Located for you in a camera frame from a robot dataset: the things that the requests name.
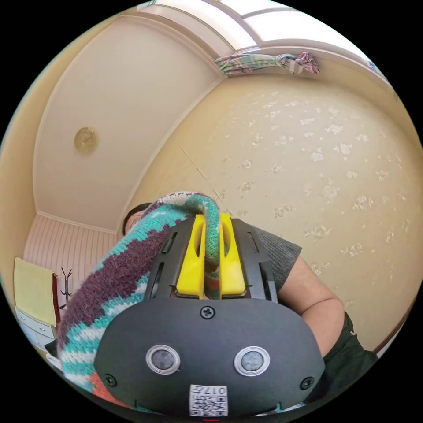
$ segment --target dark hair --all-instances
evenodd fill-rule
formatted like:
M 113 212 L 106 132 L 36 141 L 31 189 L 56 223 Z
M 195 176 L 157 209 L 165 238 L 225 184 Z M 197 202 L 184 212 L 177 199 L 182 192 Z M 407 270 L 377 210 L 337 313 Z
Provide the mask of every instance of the dark hair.
M 134 215 L 135 213 L 139 213 L 139 212 L 143 212 L 144 210 L 147 210 L 147 208 L 151 205 L 152 203 L 143 203 L 143 204 L 139 204 L 138 206 L 134 207 L 132 210 L 130 210 L 128 212 L 128 214 L 126 215 L 125 219 L 123 220 L 123 224 L 122 224 L 122 234 L 123 236 L 126 235 L 125 233 L 125 226 L 128 223 L 129 218 Z

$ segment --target cabinet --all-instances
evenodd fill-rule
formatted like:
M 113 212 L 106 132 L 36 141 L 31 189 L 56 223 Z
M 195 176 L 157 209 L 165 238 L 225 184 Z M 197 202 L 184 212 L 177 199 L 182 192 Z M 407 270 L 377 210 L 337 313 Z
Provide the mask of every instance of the cabinet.
M 15 308 L 15 311 L 22 332 L 28 338 L 29 342 L 34 347 L 46 351 L 44 345 L 49 344 L 55 339 L 56 328 L 34 319 L 34 317 L 27 315 L 18 308 Z

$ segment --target tied curtain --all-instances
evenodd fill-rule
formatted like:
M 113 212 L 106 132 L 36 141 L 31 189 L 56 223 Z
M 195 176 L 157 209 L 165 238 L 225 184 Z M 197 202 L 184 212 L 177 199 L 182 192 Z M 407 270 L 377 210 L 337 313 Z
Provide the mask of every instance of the tied curtain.
M 214 62 L 226 76 L 250 74 L 270 67 L 288 69 L 294 75 L 298 75 L 302 71 L 312 74 L 319 73 L 317 62 L 310 53 L 306 52 L 301 53 L 299 56 L 289 53 L 278 56 L 255 53 L 234 54 L 219 57 Z

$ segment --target white ceiling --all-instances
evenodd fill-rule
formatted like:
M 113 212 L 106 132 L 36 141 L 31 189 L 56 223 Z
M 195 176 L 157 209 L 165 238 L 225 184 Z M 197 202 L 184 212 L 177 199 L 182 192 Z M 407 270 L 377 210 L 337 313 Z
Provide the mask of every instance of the white ceiling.
M 173 30 L 141 18 L 112 24 L 75 58 L 46 107 L 34 156 L 37 210 L 117 230 L 151 160 L 220 80 Z M 73 144 L 85 126 L 99 135 L 87 157 Z

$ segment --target sticker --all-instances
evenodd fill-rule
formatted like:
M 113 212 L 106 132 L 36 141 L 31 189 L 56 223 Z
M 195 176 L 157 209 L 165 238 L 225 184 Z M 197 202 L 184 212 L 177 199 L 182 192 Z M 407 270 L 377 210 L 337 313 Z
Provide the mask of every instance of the sticker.
M 191 385 L 189 387 L 189 415 L 199 417 L 227 416 L 227 387 Z

